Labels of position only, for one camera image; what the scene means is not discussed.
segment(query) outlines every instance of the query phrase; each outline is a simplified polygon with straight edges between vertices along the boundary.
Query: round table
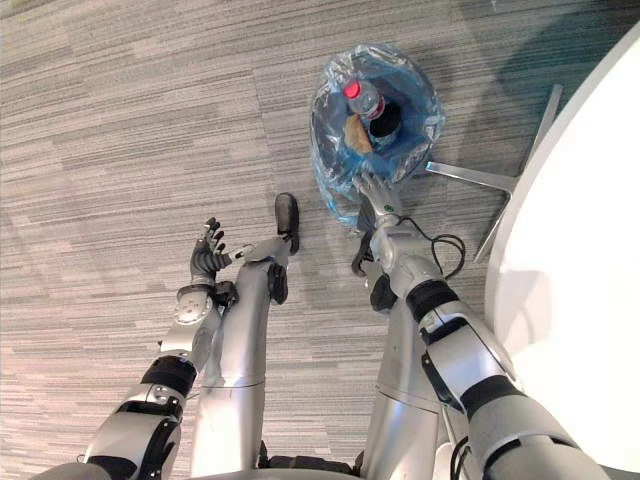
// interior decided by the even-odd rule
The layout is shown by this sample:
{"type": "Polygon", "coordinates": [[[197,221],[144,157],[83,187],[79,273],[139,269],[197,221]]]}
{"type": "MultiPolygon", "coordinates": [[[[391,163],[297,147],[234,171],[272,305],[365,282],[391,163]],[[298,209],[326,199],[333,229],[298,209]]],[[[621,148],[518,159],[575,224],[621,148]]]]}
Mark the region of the round table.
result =
{"type": "Polygon", "coordinates": [[[489,261],[485,314],[525,391],[602,465],[640,471],[640,23],[540,143],[489,261]]]}

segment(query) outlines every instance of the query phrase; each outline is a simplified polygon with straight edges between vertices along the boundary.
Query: wire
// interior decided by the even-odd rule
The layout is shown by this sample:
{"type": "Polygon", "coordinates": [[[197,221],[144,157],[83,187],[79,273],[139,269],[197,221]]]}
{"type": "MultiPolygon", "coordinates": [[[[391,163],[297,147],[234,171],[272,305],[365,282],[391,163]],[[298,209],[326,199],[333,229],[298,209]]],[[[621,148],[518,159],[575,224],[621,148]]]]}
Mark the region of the wire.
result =
{"type": "Polygon", "coordinates": [[[456,467],[456,472],[453,476],[453,480],[460,480],[460,473],[462,472],[462,465],[464,464],[464,459],[467,457],[467,455],[470,452],[471,452],[471,448],[469,447],[469,445],[464,447],[464,450],[462,451],[462,455],[460,455],[460,460],[458,461],[458,466],[456,467]]]}
{"type": "Polygon", "coordinates": [[[467,255],[467,247],[465,246],[464,242],[460,237],[458,237],[457,235],[453,235],[451,233],[442,233],[432,238],[422,231],[422,229],[418,226],[418,224],[415,222],[413,218],[406,217],[406,216],[400,217],[400,220],[398,220],[398,223],[396,225],[400,225],[403,222],[411,222],[413,226],[416,228],[416,230],[420,232],[420,235],[422,235],[428,242],[431,242],[431,255],[433,255],[433,260],[438,266],[440,273],[442,273],[443,275],[444,275],[444,270],[442,269],[442,264],[440,263],[440,259],[438,258],[438,253],[436,252],[436,245],[438,243],[446,243],[447,245],[451,245],[456,250],[458,250],[458,253],[460,254],[460,259],[458,260],[458,264],[456,265],[456,268],[453,269],[453,271],[451,271],[447,275],[444,275],[444,278],[445,280],[449,280],[450,278],[460,273],[460,271],[464,267],[464,260],[467,255]]]}
{"type": "Polygon", "coordinates": [[[456,459],[458,458],[458,454],[460,453],[460,450],[462,450],[462,448],[467,444],[467,442],[469,441],[469,437],[464,437],[462,440],[460,440],[455,448],[453,449],[453,453],[451,454],[451,462],[449,463],[449,478],[451,480],[458,480],[460,478],[460,471],[462,470],[462,461],[464,460],[464,457],[467,456],[467,452],[469,450],[469,448],[465,448],[464,452],[462,452],[462,455],[460,456],[460,462],[456,465],[456,459]]]}

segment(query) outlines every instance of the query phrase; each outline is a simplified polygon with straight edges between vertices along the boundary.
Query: trash bag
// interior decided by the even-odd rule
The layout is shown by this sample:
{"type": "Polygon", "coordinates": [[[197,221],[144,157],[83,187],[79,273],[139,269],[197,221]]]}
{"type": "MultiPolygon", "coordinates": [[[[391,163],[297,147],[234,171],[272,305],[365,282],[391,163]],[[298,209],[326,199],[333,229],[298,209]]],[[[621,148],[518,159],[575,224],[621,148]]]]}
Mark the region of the trash bag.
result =
{"type": "Polygon", "coordinates": [[[355,228],[360,200],[353,176],[363,169],[400,188],[437,140],[445,117],[426,75],[402,52],[388,45],[357,45],[334,55],[324,68],[311,110],[313,172],[329,210],[355,228]],[[354,80],[373,84],[387,102],[401,109],[393,142],[358,152],[345,141],[353,112],[343,94],[354,80]]]}

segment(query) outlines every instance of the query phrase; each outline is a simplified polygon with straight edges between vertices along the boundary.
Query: floor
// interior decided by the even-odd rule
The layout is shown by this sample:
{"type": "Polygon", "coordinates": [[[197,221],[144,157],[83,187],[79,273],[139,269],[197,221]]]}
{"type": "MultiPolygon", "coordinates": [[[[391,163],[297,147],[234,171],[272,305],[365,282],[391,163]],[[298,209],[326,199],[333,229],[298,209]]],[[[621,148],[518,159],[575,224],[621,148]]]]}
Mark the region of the floor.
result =
{"type": "MultiPolygon", "coordinates": [[[[550,85],[566,102],[639,18],[618,0],[3,2],[0,476],[75,461],[154,357],[198,225],[214,214],[230,245],[267,238],[283,190],[302,248],[271,311],[264,438],[272,454],[352,462],[386,324],[311,173],[323,64],[360,42],[401,48],[448,116],[435,158],[516,174],[550,85]]],[[[502,202],[434,177],[403,197],[472,253],[502,202]]],[[[451,282],[479,311],[485,270],[451,282]]]]}

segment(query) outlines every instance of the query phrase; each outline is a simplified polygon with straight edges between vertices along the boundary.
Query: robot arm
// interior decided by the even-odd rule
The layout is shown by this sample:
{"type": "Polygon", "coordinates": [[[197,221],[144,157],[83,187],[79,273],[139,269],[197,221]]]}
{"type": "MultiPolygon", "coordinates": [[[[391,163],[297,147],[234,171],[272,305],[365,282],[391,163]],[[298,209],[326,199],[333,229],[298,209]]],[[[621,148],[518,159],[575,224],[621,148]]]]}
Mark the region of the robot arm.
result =
{"type": "Polygon", "coordinates": [[[218,307],[237,300],[233,284],[216,283],[215,275],[244,250],[222,253],[219,227],[215,218],[204,225],[191,256],[192,283],[178,291],[175,321],[160,342],[160,354],[98,429],[86,451],[86,464],[62,465],[36,479],[168,478],[187,395],[221,323],[218,307]]]}
{"type": "Polygon", "coordinates": [[[483,478],[609,478],[549,412],[516,388],[508,353],[447,285],[421,234],[400,223],[401,207],[388,187],[369,174],[355,183],[375,229],[373,259],[418,323],[423,367],[439,399],[466,414],[483,478]]]}

